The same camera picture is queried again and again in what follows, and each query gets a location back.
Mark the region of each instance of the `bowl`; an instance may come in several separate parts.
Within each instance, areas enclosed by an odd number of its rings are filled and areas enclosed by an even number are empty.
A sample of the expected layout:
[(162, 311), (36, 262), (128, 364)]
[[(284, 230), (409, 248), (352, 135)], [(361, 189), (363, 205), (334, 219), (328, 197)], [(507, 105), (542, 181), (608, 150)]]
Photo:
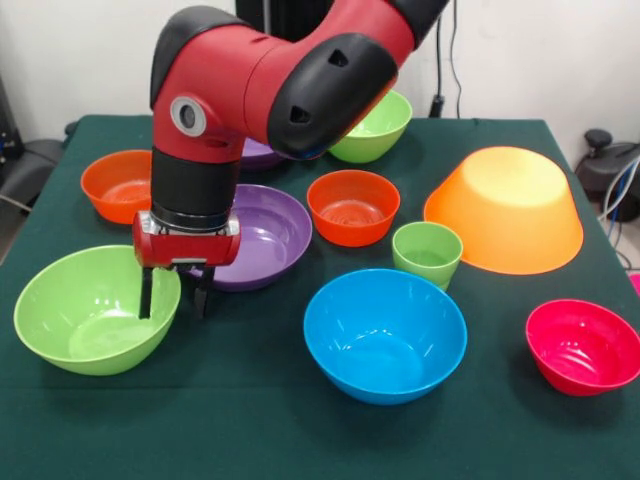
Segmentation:
[(386, 178), (361, 170), (339, 170), (307, 191), (313, 223), (326, 240), (364, 247), (381, 240), (400, 208), (400, 192)]
[(44, 360), (84, 375), (115, 375), (162, 341), (180, 301), (174, 272), (155, 269), (151, 316), (138, 318), (142, 270), (133, 248), (109, 245), (63, 257), (23, 289), (14, 310), (22, 343)]
[[(240, 249), (231, 265), (216, 268), (213, 284), (219, 290), (266, 287), (287, 272), (311, 243), (313, 225), (307, 210), (280, 190), (240, 184), (233, 211), (240, 220)], [(202, 276), (199, 269), (192, 273)]]
[(344, 162), (373, 162), (396, 144), (412, 115), (409, 101), (390, 90), (329, 152)]
[(440, 385), (462, 361), (467, 328), (433, 283), (392, 269), (358, 270), (309, 303), (304, 338), (333, 384), (374, 405), (407, 403)]
[(240, 168), (247, 172), (261, 172), (282, 163), (284, 158), (275, 153), (271, 147), (247, 138), (244, 142)]
[(462, 239), (462, 261), (496, 273), (533, 275), (569, 263), (584, 233), (566, 175), (515, 147), (469, 155), (428, 198), (424, 220)]
[(536, 308), (526, 325), (529, 349), (557, 390), (593, 396), (640, 374), (640, 338), (619, 315), (594, 303), (559, 299)]
[(633, 285), (633, 288), (636, 289), (636, 293), (640, 297), (640, 273), (629, 275), (629, 280), (631, 280), (631, 285)]
[(131, 225), (136, 212), (151, 208), (151, 151), (106, 155), (87, 167), (80, 185), (103, 218)]

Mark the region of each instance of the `large orange bowl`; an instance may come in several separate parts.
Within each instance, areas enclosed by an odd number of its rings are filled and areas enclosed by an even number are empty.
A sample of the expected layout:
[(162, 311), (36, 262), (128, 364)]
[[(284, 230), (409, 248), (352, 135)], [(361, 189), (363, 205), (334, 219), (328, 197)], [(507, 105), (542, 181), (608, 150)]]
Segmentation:
[(151, 208), (151, 151), (124, 150), (93, 162), (80, 185), (105, 219), (131, 225), (139, 210)]
[(462, 261), (497, 273), (545, 273), (570, 262), (584, 239), (567, 177), (522, 148), (469, 155), (424, 206), (424, 219), (462, 238)]

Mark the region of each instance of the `large green bowl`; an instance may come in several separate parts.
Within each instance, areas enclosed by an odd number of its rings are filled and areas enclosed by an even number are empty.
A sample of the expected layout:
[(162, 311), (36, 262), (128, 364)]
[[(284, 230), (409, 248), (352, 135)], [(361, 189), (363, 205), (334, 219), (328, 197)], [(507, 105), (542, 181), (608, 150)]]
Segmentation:
[(349, 163), (373, 162), (396, 144), (412, 115), (409, 101), (398, 92), (390, 90), (329, 152)]
[(20, 340), (46, 361), (84, 375), (115, 375), (153, 352), (180, 301), (175, 272), (155, 269), (151, 317), (138, 318), (142, 269), (127, 245), (81, 250), (24, 288), (14, 310)]

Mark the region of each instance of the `blue bowl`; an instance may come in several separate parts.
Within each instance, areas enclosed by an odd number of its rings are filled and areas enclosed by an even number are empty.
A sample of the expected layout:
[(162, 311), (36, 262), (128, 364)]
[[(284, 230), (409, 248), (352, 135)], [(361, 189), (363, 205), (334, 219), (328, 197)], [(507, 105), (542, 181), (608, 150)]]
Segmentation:
[(329, 282), (304, 318), (311, 355), (343, 392), (398, 405), (442, 383), (462, 361), (467, 327), (433, 283), (390, 269), (358, 270)]

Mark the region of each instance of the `purple plate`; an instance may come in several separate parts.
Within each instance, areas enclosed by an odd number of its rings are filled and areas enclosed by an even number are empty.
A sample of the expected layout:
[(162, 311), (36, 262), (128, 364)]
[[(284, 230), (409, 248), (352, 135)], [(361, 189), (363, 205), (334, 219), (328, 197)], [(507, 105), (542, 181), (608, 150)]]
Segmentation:
[[(256, 290), (274, 282), (296, 263), (311, 242), (313, 225), (292, 196), (262, 185), (240, 184), (233, 210), (242, 239), (235, 261), (217, 267), (214, 287), (226, 292)], [(202, 271), (193, 269), (196, 276)]]
[(245, 140), (242, 160), (240, 161), (240, 166), (243, 170), (252, 172), (267, 170), (283, 161), (284, 159), (267, 145), (258, 143), (248, 137)]

